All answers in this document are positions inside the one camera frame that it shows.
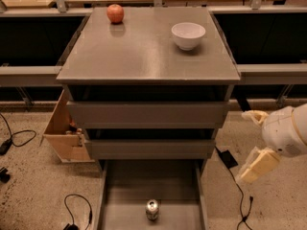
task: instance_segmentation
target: brown box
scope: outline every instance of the brown box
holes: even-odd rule
[[[66,107],[68,99],[62,92],[43,137],[47,139],[62,162],[92,162],[84,145],[84,136],[65,134],[71,121]]]

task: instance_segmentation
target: floor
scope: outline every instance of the floor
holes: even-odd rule
[[[286,105],[300,105],[297,101]],[[275,109],[272,103],[250,102],[253,109]],[[12,132],[23,129],[36,131],[36,138],[0,156],[0,167],[8,169],[11,179],[0,182],[0,229],[41,230],[63,229],[72,219],[65,208],[64,199],[69,194],[80,194],[87,198],[93,208],[97,207],[100,195],[100,175],[95,163],[62,163],[42,134],[52,114],[52,106],[33,108],[0,107]],[[0,121],[0,142],[9,133]],[[31,135],[19,134],[14,142],[21,144]],[[234,103],[228,113],[224,127],[217,136],[217,146],[230,150],[239,166],[231,169],[236,174],[244,164],[248,153],[258,146],[263,148],[260,128],[241,118],[241,111]],[[307,229],[307,156],[284,158],[281,165],[270,174],[251,185],[243,185],[244,214],[248,210],[248,198],[254,197],[247,220],[252,229],[305,230]],[[229,171],[216,153],[208,160],[201,177],[209,229],[237,229],[240,217],[240,192]],[[82,198],[69,197],[67,203],[80,229],[85,229],[89,207]]]

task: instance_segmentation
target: red apple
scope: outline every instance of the red apple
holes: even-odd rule
[[[124,9],[118,4],[112,4],[107,7],[106,15],[110,22],[117,24],[123,21],[124,18]]]

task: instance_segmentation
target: bowl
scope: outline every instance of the bowl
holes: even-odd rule
[[[181,50],[193,50],[201,43],[205,28],[196,23],[182,22],[172,28],[172,35],[175,44]]]

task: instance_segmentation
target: soda can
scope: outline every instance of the soda can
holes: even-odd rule
[[[156,220],[159,214],[159,203],[151,199],[146,204],[146,216],[149,220]]]

